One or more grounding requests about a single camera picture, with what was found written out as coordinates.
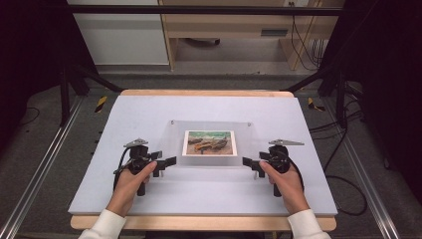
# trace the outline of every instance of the person's left hand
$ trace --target person's left hand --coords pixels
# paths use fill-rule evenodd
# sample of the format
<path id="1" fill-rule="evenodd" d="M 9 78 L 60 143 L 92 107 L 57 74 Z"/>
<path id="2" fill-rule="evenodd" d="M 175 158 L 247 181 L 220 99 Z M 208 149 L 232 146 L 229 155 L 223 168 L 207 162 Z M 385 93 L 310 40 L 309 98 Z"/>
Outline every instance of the person's left hand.
<path id="1" fill-rule="evenodd" d="M 129 169 L 124 169 L 120 174 L 111 200 L 105 209 L 121 217 L 125 217 L 133 204 L 133 197 L 140 183 L 148 182 L 149 174 L 154 170 L 156 165 L 156 161 L 151 162 L 137 175 L 131 174 Z"/>

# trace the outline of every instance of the white cabinet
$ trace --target white cabinet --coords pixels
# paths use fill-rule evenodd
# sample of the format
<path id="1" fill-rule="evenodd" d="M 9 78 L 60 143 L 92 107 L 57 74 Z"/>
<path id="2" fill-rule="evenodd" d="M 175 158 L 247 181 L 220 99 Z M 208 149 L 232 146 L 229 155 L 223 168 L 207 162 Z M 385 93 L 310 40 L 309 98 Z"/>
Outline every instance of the white cabinet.
<path id="1" fill-rule="evenodd" d="M 84 5 L 157 5 L 155 0 L 68 0 Z M 96 65 L 168 65 L 158 14 L 74 14 Z"/>

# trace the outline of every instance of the clear plastic stand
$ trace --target clear plastic stand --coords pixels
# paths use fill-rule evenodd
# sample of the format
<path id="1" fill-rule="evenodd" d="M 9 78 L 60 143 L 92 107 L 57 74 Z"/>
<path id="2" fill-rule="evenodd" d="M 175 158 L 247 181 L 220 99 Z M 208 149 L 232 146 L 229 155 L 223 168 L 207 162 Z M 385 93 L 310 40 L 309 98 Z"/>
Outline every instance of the clear plastic stand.
<path id="1" fill-rule="evenodd" d="M 187 130 L 229 130 L 234 132 L 235 156 L 183 156 L 183 143 Z M 242 166 L 242 157 L 257 158 L 258 148 L 253 141 L 252 122 L 170 120 L 159 142 L 163 158 L 177 156 L 176 166 Z"/>

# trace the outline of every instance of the metal rail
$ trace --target metal rail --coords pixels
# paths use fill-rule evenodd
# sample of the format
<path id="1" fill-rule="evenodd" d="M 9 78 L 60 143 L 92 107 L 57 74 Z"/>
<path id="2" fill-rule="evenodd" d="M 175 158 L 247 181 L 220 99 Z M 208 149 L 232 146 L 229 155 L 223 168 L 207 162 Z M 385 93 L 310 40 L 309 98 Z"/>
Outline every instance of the metal rail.
<path id="1" fill-rule="evenodd" d="M 40 190 L 51 165 L 55 161 L 56 156 L 75 121 L 83 100 L 83 97 L 76 97 L 71 109 L 71 116 L 64 126 L 59 127 L 55 138 L 53 139 L 49 149 L 41 160 L 40 165 L 38 166 L 37 171 L 34 173 L 34 176 L 25 189 L 25 192 L 22 194 L 21 199 L 19 200 L 6 223 L 1 228 L 0 239 L 12 239 L 18 232 L 19 227 L 21 226 L 26 214 L 34 202 L 35 197 L 37 196 L 38 191 Z"/>
<path id="2" fill-rule="evenodd" d="M 333 120 L 335 116 L 333 113 L 333 106 L 331 102 L 322 98 L 323 104 L 326 106 L 329 115 Z M 341 132 L 341 128 L 338 126 L 337 131 Z M 400 238 L 397 229 L 393 221 L 391 220 L 390 215 L 387 212 L 387 209 L 384 206 L 384 203 L 381 200 L 378 192 L 375 189 L 375 186 L 372 183 L 372 180 L 369 178 L 366 170 L 363 167 L 363 164 L 354 150 L 353 144 L 350 141 L 350 138 L 346 135 L 344 138 L 343 149 L 347 154 L 348 161 L 350 163 L 351 169 L 356 176 L 357 182 L 359 183 L 362 191 L 365 193 L 366 199 L 368 200 L 369 208 L 372 211 L 372 215 L 375 218 L 376 223 L 378 224 L 379 230 L 382 233 L 382 236 L 386 239 L 398 239 Z"/>

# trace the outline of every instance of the gray carpet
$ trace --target gray carpet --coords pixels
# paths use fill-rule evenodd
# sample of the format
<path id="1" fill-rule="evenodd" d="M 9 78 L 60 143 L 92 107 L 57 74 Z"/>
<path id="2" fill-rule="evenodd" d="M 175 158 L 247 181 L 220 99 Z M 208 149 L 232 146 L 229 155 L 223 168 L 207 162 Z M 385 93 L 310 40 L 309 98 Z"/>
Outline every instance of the gray carpet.
<path id="1" fill-rule="evenodd" d="M 301 80 L 299 76 L 106 76 L 111 82 L 124 88 L 139 89 L 255 89 L 278 90 Z M 95 83 L 85 97 L 81 112 L 69 132 L 67 139 L 57 155 L 43 186 L 23 221 L 17 238 L 30 238 L 24 233 L 48 238 L 48 234 L 56 236 L 70 235 L 74 238 L 81 231 L 70 226 L 71 215 L 68 207 L 90 163 L 92 152 L 96 149 L 96 140 L 100 139 L 107 116 L 117 94 L 112 93 Z M 308 108 L 308 96 L 314 96 L 312 86 L 299 92 L 298 96 L 309 128 L 332 122 L 328 112 L 320 112 Z M 101 96 L 108 96 L 105 107 L 95 113 Z M 314 98 L 317 106 L 322 101 Z M 58 88 L 52 88 L 32 97 L 28 107 L 40 110 L 40 115 L 28 124 L 16 130 L 7 150 L 0 160 L 0 223 L 4 224 L 12 213 L 26 185 L 47 151 L 60 123 L 60 94 Z M 358 111 L 357 104 L 349 106 L 349 112 Z M 23 121 L 35 116 L 34 110 L 27 110 Z M 315 146 L 321 164 L 324 165 L 339 137 L 335 128 L 313 134 Z M 422 238 L 422 208 L 412 196 L 399 172 L 386 170 L 383 166 L 383 155 L 378 149 L 370 130 L 359 119 L 349 123 L 348 136 L 364 160 L 365 169 L 376 185 L 385 207 L 388 210 L 401 238 Z M 345 152 L 340 148 L 327 169 L 327 173 L 338 175 L 357 184 Z M 329 179 L 334 200 L 345 211 L 357 212 L 363 201 L 353 187 L 336 179 Z M 336 216 L 337 228 L 329 234 L 333 238 L 383 238 L 370 208 L 360 216 L 349 216 L 340 212 Z M 124 232 L 124 235 L 136 235 L 139 232 Z"/>

